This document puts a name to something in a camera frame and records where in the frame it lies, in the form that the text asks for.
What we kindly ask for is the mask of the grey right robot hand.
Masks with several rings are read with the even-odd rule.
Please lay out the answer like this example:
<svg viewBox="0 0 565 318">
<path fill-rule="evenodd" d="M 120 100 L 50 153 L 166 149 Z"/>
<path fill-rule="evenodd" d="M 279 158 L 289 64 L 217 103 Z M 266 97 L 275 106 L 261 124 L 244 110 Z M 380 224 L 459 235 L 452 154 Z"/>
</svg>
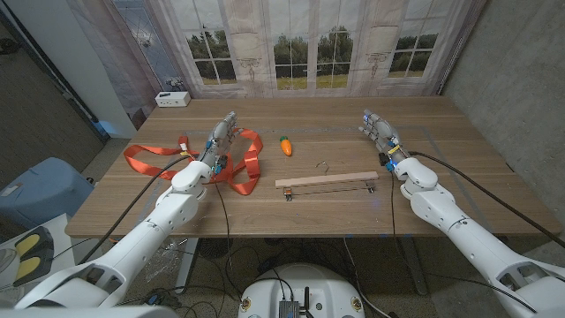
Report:
<svg viewBox="0 0 565 318">
<path fill-rule="evenodd" d="M 379 152 L 380 165 L 393 171 L 397 164 L 410 155 L 403 150 L 398 131 L 376 113 L 365 110 L 363 125 L 359 130 L 372 140 Z"/>
</svg>

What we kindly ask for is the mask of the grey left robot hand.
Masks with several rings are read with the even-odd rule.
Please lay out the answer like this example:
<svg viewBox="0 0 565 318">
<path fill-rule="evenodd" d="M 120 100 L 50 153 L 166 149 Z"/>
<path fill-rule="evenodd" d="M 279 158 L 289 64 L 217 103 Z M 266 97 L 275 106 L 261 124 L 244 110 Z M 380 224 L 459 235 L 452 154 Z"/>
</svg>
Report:
<svg viewBox="0 0 565 318">
<path fill-rule="evenodd" d="M 237 114 L 232 111 L 210 132 L 198 160 L 208 165 L 215 174 L 219 174 L 227 166 L 230 145 L 241 132 L 242 129 L 237 127 Z"/>
</svg>

